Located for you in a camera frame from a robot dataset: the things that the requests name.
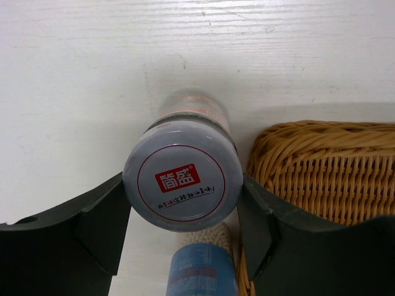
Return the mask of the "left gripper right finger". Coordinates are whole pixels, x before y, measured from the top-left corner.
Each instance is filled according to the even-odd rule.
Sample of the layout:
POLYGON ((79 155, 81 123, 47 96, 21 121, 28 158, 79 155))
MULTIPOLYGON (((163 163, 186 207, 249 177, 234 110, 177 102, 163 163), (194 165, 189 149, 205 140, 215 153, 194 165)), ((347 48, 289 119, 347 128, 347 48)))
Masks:
POLYGON ((254 295, 393 295, 394 217, 344 226, 244 177, 243 280, 254 295))

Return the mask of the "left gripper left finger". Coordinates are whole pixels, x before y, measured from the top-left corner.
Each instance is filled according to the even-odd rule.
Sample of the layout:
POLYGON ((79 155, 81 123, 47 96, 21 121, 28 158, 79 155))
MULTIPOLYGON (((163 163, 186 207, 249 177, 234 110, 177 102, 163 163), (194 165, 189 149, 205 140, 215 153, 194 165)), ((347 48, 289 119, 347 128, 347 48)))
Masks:
POLYGON ((130 210, 117 174, 56 207, 1 224, 1 295, 108 295, 130 210))

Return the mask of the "white-lid spice jar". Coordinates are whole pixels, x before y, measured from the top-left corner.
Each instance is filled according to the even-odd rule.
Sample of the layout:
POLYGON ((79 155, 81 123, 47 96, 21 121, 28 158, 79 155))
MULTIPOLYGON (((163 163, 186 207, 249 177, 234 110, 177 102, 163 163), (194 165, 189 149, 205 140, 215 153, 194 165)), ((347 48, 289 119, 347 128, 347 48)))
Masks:
POLYGON ((172 94, 132 149, 122 179, 133 209, 162 229, 200 231, 223 221, 243 186, 224 106, 198 90, 172 94))

